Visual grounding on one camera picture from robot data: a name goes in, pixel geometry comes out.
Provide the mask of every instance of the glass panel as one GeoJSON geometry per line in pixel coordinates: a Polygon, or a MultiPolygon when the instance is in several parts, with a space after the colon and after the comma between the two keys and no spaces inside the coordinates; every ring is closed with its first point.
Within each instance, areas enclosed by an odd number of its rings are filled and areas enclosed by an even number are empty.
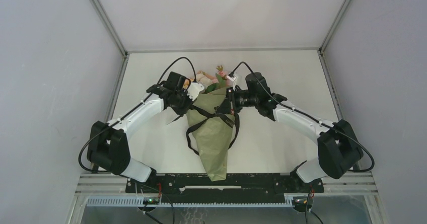
{"type": "MultiPolygon", "coordinates": [[[[176,207],[174,209],[176,224],[305,223],[304,213],[298,213],[289,207],[176,207]]],[[[363,196],[316,196],[312,210],[324,223],[371,223],[363,196]]],[[[159,207],[150,214],[164,224],[172,223],[171,208],[159,207]]],[[[308,214],[308,218],[310,224],[320,223],[311,213],[308,214]]],[[[141,224],[156,222],[136,207],[86,207],[82,223],[141,224]]]]}

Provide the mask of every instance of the red wire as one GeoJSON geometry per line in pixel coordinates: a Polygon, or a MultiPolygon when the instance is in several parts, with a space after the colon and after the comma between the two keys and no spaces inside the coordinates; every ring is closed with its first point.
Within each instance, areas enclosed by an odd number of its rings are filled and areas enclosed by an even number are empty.
{"type": "Polygon", "coordinates": [[[159,186],[159,198],[160,198],[160,196],[161,196],[161,192],[162,192],[162,184],[161,183],[159,183],[159,184],[157,184],[158,186],[159,186]]]}

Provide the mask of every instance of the pink flower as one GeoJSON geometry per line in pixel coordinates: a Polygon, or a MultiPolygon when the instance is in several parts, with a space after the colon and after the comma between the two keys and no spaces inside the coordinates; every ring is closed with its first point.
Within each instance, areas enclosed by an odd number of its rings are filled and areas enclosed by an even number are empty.
{"type": "Polygon", "coordinates": [[[228,75],[228,72],[226,72],[225,70],[220,70],[220,71],[218,71],[218,74],[219,74],[222,78],[224,78],[226,75],[228,75]]]}

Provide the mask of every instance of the black cable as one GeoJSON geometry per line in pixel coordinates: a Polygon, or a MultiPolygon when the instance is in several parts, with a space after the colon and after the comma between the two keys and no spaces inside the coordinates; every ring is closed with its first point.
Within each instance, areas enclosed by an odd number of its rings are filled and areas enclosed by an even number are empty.
{"type": "Polygon", "coordinates": [[[309,201],[309,199],[310,199],[310,196],[311,196],[311,193],[312,193],[312,192],[313,192],[313,187],[311,186],[311,187],[310,187],[310,191],[308,192],[308,195],[307,195],[306,211],[304,212],[304,215],[305,215],[305,217],[306,217],[306,224],[308,224],[308,219],[307,219],[308,201],[309,201]]]}
{"type": "Polygon", "coordinates": [[[185,56],[183,56],[183,57],[179,57],[178,59],[176,59],[176,60],[174,60],[174,62],[172,62],[167,68],[166,68],[166,70],[163,72],[163,74],[160,76],[160,79],[159,79],[159,81],[157,82],[157,85],[160,83],[160,81],[162,80],[162,78],[163,78],[163,76],[166,74],[166,72],[177,62],[177,61],[179,61],[180,59],[186,59],[189,63],[190,63],[190,65],[191,65],[191,68],[193,69],[193,73],[194,73],[194,81],[196,82],[196,71],[194,70],[194,66],[193,66],[193,63],[191,63],[191,61],[187,58],[187,57],[185,57],[185,56]]]}
{"type": "Polygon", "coordinates": [[[348,136],[347,134],[345,134],[345,133],[343,133],[343,132],[341,132],[341,131],[338,131],[338,130],[336,130],[336,129],[333,129],[331,126],[328,126],[328,125],[326,125],[326,124],[324,124],[324,123],[322,123],[322,126],[325,126],[325,127],[327,127],[327,128],[329,128],[329,129],[332,129],[333,131],[335,131],[335,132],[337,132],[337,133],[339,133],[339,134],[341,134],[341,135],[343,135],[343,136],[345,136],[346,138],[348,138],[348,139],[350,139],[351,141],[353,141],[353,142],[355,142],[357,145],[359,145],[359,147],[361,148],[361,149],[363,149],[363,151],[365,151],[365,153],[369,156],[369,158],[371,159],[371,166],[369,167],[369,168],[367,168],[367,169],[364,169],[364,170],[348,170],[348,171],[350,171],[350,172],[355,172],[355,173],[363,173],[363,172],[368,172],[368,171],[371,171],[373,168],[374,168],[374,166],[375,166],[375,160],[374,160],[374,157],[372,156],[372,154],[363,146],[363,145],[361,145],[358,141],[356,141],[356,140],[354,140],[352,137],[350,137],[350,136],[348,136]]]}
{"type": "Polygon", "coordinates": [[[310,210],[310,213],[313,214],[315,217],[317,217],[317,219],[320,221],[320,223],[323,224],[322,219],[320,219],[320,217],[316,213],[314,213],[314,211],[310,210]]]}
{"type": "Polygon", "coordinates": [[[169,199],[169,197],[168,197],[167,195],[165,195],[164,193],[162,193],[160,190],[156,190],[155,188],[150,187],[150,186],[145,185],[145,184],[142,184],[142,183],[140,183],[140,185],[142,185],[142,186],[144,186],[144,187],[147,187],[147,188],[149,188],[149,189],[151,189],[151,190],[154,190],[154,191],[156,191],[156,192],[159,192],[160,194],[162,194],[162,196],[165,196],[165,197],[166,197],[166,199],[168,199],[169,203],[171,204],[171,208],[172,208],[172,224],[175,224],[175,209],[174,209],[174,207],[173,207],[173,204],[172,204],[171,199],[169,199]]]}
{"type": "Polygon", "coordinates": [[[92,173],[109,173],[109,171],[106,171],[106,170],[91,170],[91,169],[89,169],[88,167],[84,166],[84,165],[83,165],[83,163],[82,163],[82,155],[83,155],[83,151],[85,150],[85,148],[89,145],[89,143],[90,143],[92,140],[94,140],[94,139],[95,139],[96,137],[98,137],[99,135],[101,135],[101,134],[105,133],[105,131],[109,130],[110,128],[114,127],[117,123],[119,123],[119,121],[116,121],[115,123],[113,123],[113,124],[111,124],[110,126],[108,126],[107,128],[105,128],[104,130],[100,131],[100,132],[99,132],[99,133],[97,133],[95,136],[93,136],[92,138],[90,138],[90,139],[85,143],[85,145],[83,145],[82,149],[80,150],[79,158],[78,158],[78,160],[79,160],[79,165],[80,165],[80,167],[82,167],[82,169],[84,169],[84,170],[86,170],[86,171],[89,171],[89,172],[92,172],[92,173]]]}
{"type": "MultiPolygon", "coordinates": [[[[316,122],[316,123],[320,123],[320,121],[319,120],[317,120],[315,117],[313,117],[313,116],[310,116],[309,114],[307,114],[307,113],[305,113],[305,112],[303,112],[303,111],[300,111],[300,110],[298,110],[298,109],[293,109],[292,107],[289,107],[289,106],[286,106],[286,105],[284,105],[284,104],[282,104],[281,102],[279,102],[278,100],[276,100],[269,92],[268,92],[268,90],[264,87],[264,85],[259,81],[259,79],[258,79],[258,77],[256,77],[256,75],[255,75],[255,73],[254,73],[254,71],[251,69],[251,67],[246,63],[246,62],[244,62],[244,61],[242,61],[242,62],[240,62],[237,66],[236,66],[236,68],[234,68],[234,70],[232,70],[230,73],[229,73],[229,75],[232,77],[233,76],[233,74],[234,74],[234,72],[237,70],[237,68],[239,68],[239,66],[240,65],[242,65],[242,64],[244,64],[247,68],[248,68],[248,70],[253,74],[253,76],[255,77],[255,79],[258,81],[258,83],[261,85],[261,87],[262,87],[262,89],[267,93],[267,95],[270,97],[270,98],[272,98],[277,104],[279,104],[279,105],[281,105],[281,106],[283,106],[283,107],[285,107],[285,108],[287,108],[287,109],[289,109],[289,110],[293,110],[293,111],[295,111],[295,112],[298,112],[298,113],[300,113],[300,114],[302,114],[302,115],[304,115],[304,116],[306,116],[306,117],[308,117],[308,118],[310,118],[311,120],[313,120],[314,122],[316,122]]],[[[322,123],[322,126],[325,126],[325,127],[327,127],[327,128],[329,128],[329,129],[332,129],[332,130],[334,130],[335,132],[337,132],[337,133],[339,133],[339,134],[341,134],[341,135],[343,135],[343,136],[345,136],[345,137],[347,137],[348,139],[350,139],[351,141],[353,141],[353,142],[355,142],[361,149],[363,149],[363,151],[365,151],[366,152],[366,154],[369,156],[369,158],[371,159],[371,166],[369,167],[369,168],[367,168],[367,169],[364,169],[364,170],[349,170],[349,171],[351,171],[351,172],[356,172],[356,173],[362,173],[362,172],[367,172],[367,171],[370,171],[370,170],[372,170],[373,168],[374,168],[374,165],[375,165],[375,160],[374,160],[374,157],[372,156],[372,154],[361,144],[361,143],[359,143],[358,141],[356,141],[355,139],[353,139],[353,138],[351,138],[351,137],[349,137],[347,134],[344,134],[343,132],[341,132],[341,131],[338,131],[338,130],[335,130],[335,129],[333,129],[331,126],[328,126],[328,125],[326,125],[326,124],[324,124],[324,123],[322,123]]]]}
{"type": "MultiPolygon", "coordinates": [[[[179,57],[178,59],[176,59],[176,60],[174,60],[167,68],[166,68],[166,70],[162,73],[162,75],[160,76],[160,78],[159,78],[159,80],[157,81],[157,85],[159,85],[160,84],[160,81],[162,81],[162,78],[163,78],[163,76],[166,74],[166,72],[177,62],[177,61],[179,61],[179,60],[181,60],[181,59],[186,59],[189,63],[190,63],[190,65],[191,65],[191,68],[192,68],[192,70],[193,70],[193,73],[194,73],[194,82],[197,82],[196,81],[196,71],[194,70],[194,66],[193,66],[193,63],[191,63],[191,61],[187,58],[187,57],[185,57],[185,56],[183,56],[183,57],[179,57]]],[[[147,97],[145,97],[144,98],[144,100],[142,101],[142,102],[140,102],[139,104],[137,104],[134,108],[132,108],[129,112],[127,112],[126,114],[124,114],[122,117],[121,117],[121,119],[124,119],[124,118],[126,118],[127,116],[129,116],[129,114],[131,114],[133,111],[135,111],[138,107],[140,107],[141,105],[143,105],[146,101],[147,101],[147,99],[148,98],[150,98],[150,96],[152,95],[153,93],[149,93],[148,94],[148,96],[147,97]]],[[[87,168],[86,166],[84,166],[83,165],[83,163],[82,163],[82,155],[83,155],[83,152],[85,151],[85,148],[89,145],[89,143],[92,141],[92,140],[94,140],[96,137],[98,137],[99,135],[101,135],[101,134],[103,134],[105,131],[107,131],[107,130],[109,130],[109,129],[111,129],[112,127],[114,127],[115,125],[117,125],[117,123],[119,123],[119,121],[116,121],[115,123],[113,123],[113,124],[111,124],[110,126],[108,126],[107,128],[105,128],[104,130],[102,130],[101,132],[99,132],[98,134],[96,134],[95,136],[93,136],[91,139],[89,139],[89,141],[87,141],[86,143],[85,143],[85,145],[83,145],[83,147],[82,147],[82,149],[80,150],[80,153],[79,153],[79,158],[78,158],[78,161],[79,161],[79,165],[80,165],[80,167],[82,168],[82,169],[84,169],[84,170],[86,170],[86,171],[89,171],[89,172],[92,172],[92,173],[109,173],[109,171],[106,171],[106,170],[91,170],[91,169],[89,169],[89,168],[87,168]]]]}
{"type": "Polygon", "coordinates": [[[149,218],[151,218],[151,220],[157,222],[158,224],[163,224],[159,220],[157,220],[154,216],[150,215],[148,212],[144,211],[144,215],[147,215],[149,218]]]}

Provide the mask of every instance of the black mounting plate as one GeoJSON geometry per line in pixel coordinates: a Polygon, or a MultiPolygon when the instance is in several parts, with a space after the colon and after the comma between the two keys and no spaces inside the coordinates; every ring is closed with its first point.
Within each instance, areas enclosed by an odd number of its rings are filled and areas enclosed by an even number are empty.
{"type": "MultiPolygon", "coordinates": [[[[174,203],[283,203],[284,193],[308,194],[310,186],[316,193],[324,192],[320,179],[297,187],[290,175],[280,173],[227,174],[227,178],[222,181],[211,181],[206,174],[157,174],[155,178],[156,184],[149,186],[159,189],[160,184],[161,191],[174,203]]],[[[126,193],[135,193],[135,184],[139,193],[141,190],[144,193],[157,193],[136,180],[128,183],[126,193]]]]}

